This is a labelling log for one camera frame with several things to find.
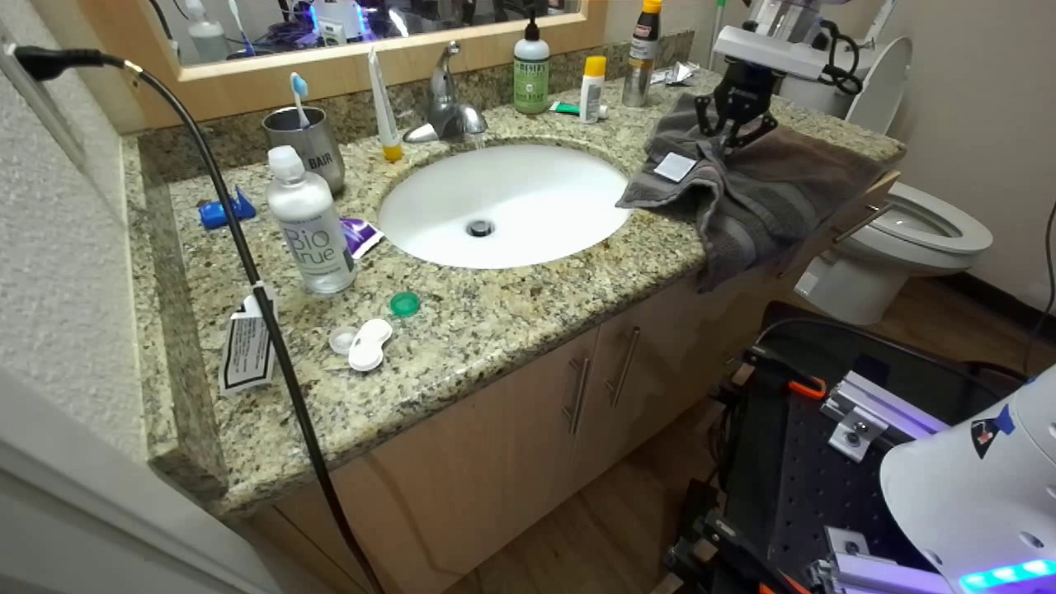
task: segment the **faucet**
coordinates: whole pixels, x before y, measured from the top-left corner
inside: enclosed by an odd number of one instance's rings
[[[453,41],[433,71],[431,89],[433,89],[433,107],[431,107],[431,121],[419,130],[408,132],[402,141],[419,147],[419,141],[464,141],[469,137],[490,132],[490,118],[476,108],[465,107],[455,97],[455,83],[448,78],[448,59],[459,57],[464,46]]]

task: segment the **towel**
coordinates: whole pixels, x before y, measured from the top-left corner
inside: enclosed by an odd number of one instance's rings
[[[684,180],[657,174],[666,155],[695,160]],[[711,292],[733,274],[805,241],[846,203],[882,180],[882,165],[785,126],[742,149],[720,149],[696,126],[696,98],[679,97],[646,141],[642,174],[621,209],[646,209],[696,228],[708,262],[696,288]]]

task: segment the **sink drain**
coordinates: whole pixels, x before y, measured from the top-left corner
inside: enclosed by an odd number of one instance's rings
[[[497,233],[497,224],[493,224],[490,218],[472,218],[472,221],[465,224],[465,233],[469,233],[469,238],[490,238],[490,233]]]

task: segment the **wood floor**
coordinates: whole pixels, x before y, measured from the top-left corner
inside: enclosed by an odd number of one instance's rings
[[[963,293],[915,281],[879,323],[882,334],[954,361],[1021,369],[1028,334]],[[1043,343],[1029,369],[1056,363]],[[459,582],[453,594],[645,594],[657,584],[662,556],[689,480],[711,471],[705,450],[708,407],[684,416],[618,468],[601,477],[515,545]]]

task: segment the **white sink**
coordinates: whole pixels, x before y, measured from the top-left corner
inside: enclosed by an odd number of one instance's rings
[[[389,241],[445,266],[530,266],[612,238],[628,180],[587,152],[493,147],[417,170],[382,203]]]

